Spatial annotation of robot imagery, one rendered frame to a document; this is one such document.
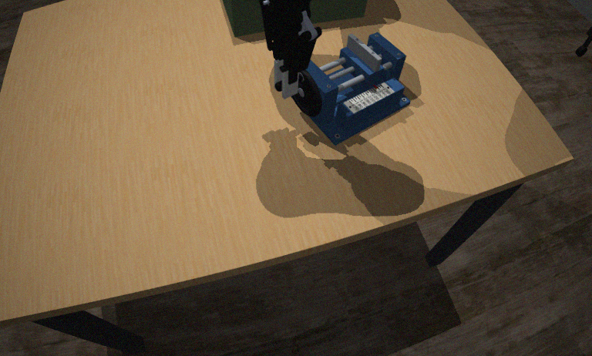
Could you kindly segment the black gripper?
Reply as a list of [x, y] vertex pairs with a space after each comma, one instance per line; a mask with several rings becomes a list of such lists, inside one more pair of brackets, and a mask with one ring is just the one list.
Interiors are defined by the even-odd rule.
[[284, 99], [298, 93], [299, 72], [308, 68], [316, 40], [322, 34], [309, 19], [310, 1], [259, 0], [267, 49], [273, 51], [274, 88], [282, 73]]

